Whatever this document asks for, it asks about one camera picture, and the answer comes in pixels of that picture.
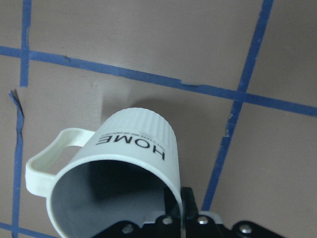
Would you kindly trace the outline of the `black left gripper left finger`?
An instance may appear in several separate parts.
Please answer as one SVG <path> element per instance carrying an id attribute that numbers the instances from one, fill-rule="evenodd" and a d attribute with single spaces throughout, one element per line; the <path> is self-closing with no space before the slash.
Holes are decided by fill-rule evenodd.
<path id="1" fill-rule="evenodd" d="M 172 191 L 165 187 L 163 189 L 163 200 L 164 200 L 164 216 L 171 218 L 173 220 L 181 220 L 181 212 L 179 204 L 176 201 L 176 198 Z"/>

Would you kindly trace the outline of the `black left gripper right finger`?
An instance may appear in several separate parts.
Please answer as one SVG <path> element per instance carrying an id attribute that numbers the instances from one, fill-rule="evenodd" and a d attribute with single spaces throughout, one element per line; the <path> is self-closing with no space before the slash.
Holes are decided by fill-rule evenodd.
<path id="1" fill-rule="evenodd" d="M 199 213 L 192 188 L 181 187 L 183 217 L 185 221 L 193 220 Z"/>

